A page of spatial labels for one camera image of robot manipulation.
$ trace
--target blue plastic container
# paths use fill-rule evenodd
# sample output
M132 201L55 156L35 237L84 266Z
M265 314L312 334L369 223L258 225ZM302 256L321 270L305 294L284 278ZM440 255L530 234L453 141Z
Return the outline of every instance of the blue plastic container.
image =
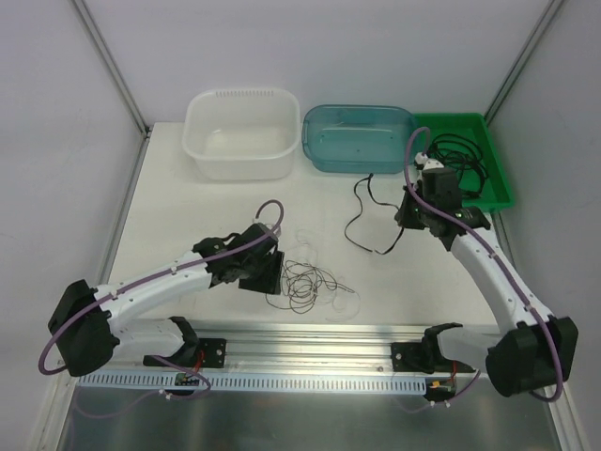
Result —
M323 172L397 174L405 168L405 146L417 126L402 108L321 105L304 118L302 148Z

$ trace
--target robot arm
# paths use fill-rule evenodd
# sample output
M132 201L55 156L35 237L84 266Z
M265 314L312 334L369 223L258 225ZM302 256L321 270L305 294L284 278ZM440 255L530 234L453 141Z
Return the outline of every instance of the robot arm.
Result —
M433 373L440 363L462 362L486 372L497 391L508 397L557 381L552 344L557 350L562 380L567 381L578 338L574 322L553 316L503 254L482 212L462 206L455 171L424 154L418 154L415 163L420 171L416 188L406 187L395 220L404 228L428 228L459 260L490 306L501 340L477 334L461 324L443 324L426 330L422 345L403 354L404 363ZM477 229L478 239L467 229ZM541 322L547 326L552 343Z
M71 376L83 376L111 360L159 365L152 355L193 366L199 343L186 319L137 318L186 293L237 280L239 288L279 294L284 254L277 243L276 236L257 223L241 235L204 239L180 258L129 281L96 288L85 280L74 282L48 323L67 370ZM89 311L72 322L84 309ZM68 321L72 324L59 333Z

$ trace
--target white table surface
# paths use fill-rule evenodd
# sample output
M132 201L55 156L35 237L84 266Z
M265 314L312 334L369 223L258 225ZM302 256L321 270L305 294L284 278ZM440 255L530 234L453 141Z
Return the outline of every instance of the white table surface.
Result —
M264 295L232 284L175 299L149 312L148 318L181 315L187 319L260 323L495 324L468 273L427 231L406 231L387 256L369 254L345 239L346 223L359 212L352 189L361 176L321 173L299 151L287 178L213 182L202 179L193 160L183 152L182 130L180 123L157 123L154 127L111 282L167 263L206 237L242 232L256 209L275 197L285 205L280 249L286 258L309 257L358 295L338 294L328 303L328 294L322 298L323 304L297 315L277 310L266 303ZM401 175L376 176L372 185L376 199L400 204ZM394 210L373 205L364 185L359 193L365 211L349 234L367 247L384 250L398 233ZM269 207L261 219L273 221L276 210Z

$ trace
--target white wall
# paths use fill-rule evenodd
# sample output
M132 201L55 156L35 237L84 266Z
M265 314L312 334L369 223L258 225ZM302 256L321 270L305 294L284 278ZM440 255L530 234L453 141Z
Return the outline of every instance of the white wall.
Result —
M580 330L570 379L601 447L601 3L571 0L492 127L516 191L503 214L516 264Z
M0 12L0 448L25 448L65 286L95 280L140 135L69 2Z
M88 0L150 122L206 89L484 113L547 0Z

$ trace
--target black cable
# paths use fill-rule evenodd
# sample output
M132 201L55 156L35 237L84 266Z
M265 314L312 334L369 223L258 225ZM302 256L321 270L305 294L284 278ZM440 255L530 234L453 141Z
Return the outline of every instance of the black cable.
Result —
M347 293L355 292L338 283L330 272L309 263L287 260L282 270L282 294L288 298L288 307L272 303L268 295L265 295L267 303L279 310L292 310L298 315L308 313L315 306L319 289L322 287L328 291L341 289Z
M386 249L384 252L376 251L376 254L380 254L381 256L385 256L386 254L389 254L394 249L395 245L398 243L398 241L401 239L401 237L403 236L403 232L405 232L405 228L401 227L401 230L398 232L398 235L396 236L396 240L394 240L393 245L391 247L389 247L388 249Z
M467 172L475 173L479 179L478 189L476 191L462 189L461 193L467 199L481 197L489 175L482 163L484 153L477 143L459 134L442 133L432 140L428 156L437 159L445 166L453 168L456 171L459 183L461 183Z
M352 242L353 244L355 244L357 247L363 249L364 251L367 252L376 252L376 254L379 254L381 256L385 256L386 254L389 254L395 247L395 245L398 243L398 241L401 239L401 237L403 236L403 232L405 231L405 228L401 227L401 230L398 234L398 236L396 237L396 240L394 240L393 245L391 247L389 247L386 251L384 252L379 252L377 250L374 249L369 249L361 244L358 244L356 241L352 240L349 236L348 236L348 228L350 227L351 224L353 224L355 221L357 221L363 214L363 202L361 200L361 198L359 197L359 195L357 194L357 188L359 187L359 184L363 181L367 180L367 193L369 193L369 197L372 199L372 201L377 204L380 205L382 207L393 207L395 210L399 211L400 208L397 207L394 204L389 204L388 202L378 202L375 198L374 198L374 193L372 192L372 178L374 177L374 174L370 174L369 176L367 176L364 179L359 180L357 183L355 183L355 186L353 187L353 193L355 194L355 197L357 197L357 199L359 200L359 206L360 206L360 211L359 214L357 216L355 216L353 219L351 219L350 221L348 221L347 226L345 227L345 238L347 238L347 240L349 240L350 242Z
M357 216L355 216L353 219L351 219L350 221L348 221L347 226L345 227L345 237L347 238L347 240L349 240L350 242L352 242L353 244L355 244L357 247L360 247L363 249L363 251L367 251L367 252L374 252L371 249L366 248L365 246L361 246L360 244L358 244L356 241L352 240L349 236L348 236L348 228L350 227L351 224L353 224L355 221L357 221L359 218L361 218L361 215L363 214L363 201L361 200L361 198L359 197L359 195L357 194L357 187L359 186L359 184L362 181L366 181L366 180L371 180L372 177L374 175L370 174L369 176L367 176L365 179L361 179L359 180L357 183L355 183L355 186L353 187L353 193L355 194L355 197L357 197L357 200L359 200L359 214Z

